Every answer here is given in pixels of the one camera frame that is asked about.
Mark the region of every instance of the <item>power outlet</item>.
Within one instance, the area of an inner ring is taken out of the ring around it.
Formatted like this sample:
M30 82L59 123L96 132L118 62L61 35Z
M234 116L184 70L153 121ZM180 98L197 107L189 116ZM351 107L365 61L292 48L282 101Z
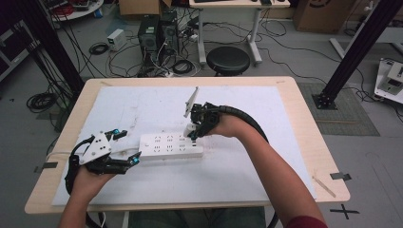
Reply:
M187 159L202 157L201 141L192 141L183 133L145 134L140 138L141 160Z

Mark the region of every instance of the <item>white power strip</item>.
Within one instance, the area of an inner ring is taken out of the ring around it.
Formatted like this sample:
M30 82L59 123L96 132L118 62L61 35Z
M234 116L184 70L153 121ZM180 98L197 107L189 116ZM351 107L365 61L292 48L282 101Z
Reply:
M141 160L187 159L202 157L201 141L192 141L183 133L145 134L140 138Z

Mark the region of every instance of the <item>stool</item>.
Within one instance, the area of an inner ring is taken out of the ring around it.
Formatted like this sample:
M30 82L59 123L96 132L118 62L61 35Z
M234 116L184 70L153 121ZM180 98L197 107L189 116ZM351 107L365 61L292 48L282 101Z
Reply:
M216 76L237 76L250 65L249 55L236 47L217 47L208 52L206 60Z

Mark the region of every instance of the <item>person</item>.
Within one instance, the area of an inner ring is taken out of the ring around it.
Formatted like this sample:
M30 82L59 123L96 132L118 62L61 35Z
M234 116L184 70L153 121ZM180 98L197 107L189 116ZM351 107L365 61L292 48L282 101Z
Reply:
M254 127L221 114L219 124L208 135L235 137L243 144L283 227L327 227L303 181ZM59 227L85 227L89 202L111 178L113 175L98 176L81 167Z

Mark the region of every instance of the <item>cardboard box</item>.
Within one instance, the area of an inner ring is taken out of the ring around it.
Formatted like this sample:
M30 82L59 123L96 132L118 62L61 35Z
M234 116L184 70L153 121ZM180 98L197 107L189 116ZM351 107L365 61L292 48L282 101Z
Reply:
M120 0L121 15L161 14L172 0Z
M300 0L294 25L298 31L338 33L354 5L355 0Z

